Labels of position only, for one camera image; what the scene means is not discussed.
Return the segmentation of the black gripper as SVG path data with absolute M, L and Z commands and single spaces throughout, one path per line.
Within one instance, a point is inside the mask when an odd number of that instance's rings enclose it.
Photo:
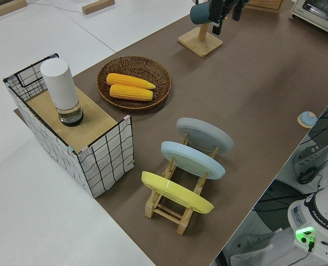
M 249 0 L 212 0 L 209 8 L 209 20 L 212 21 L 212 33 L 220 35 L 226 16 L 233 9 L 232 20 L 240 21 L 242 10 Z

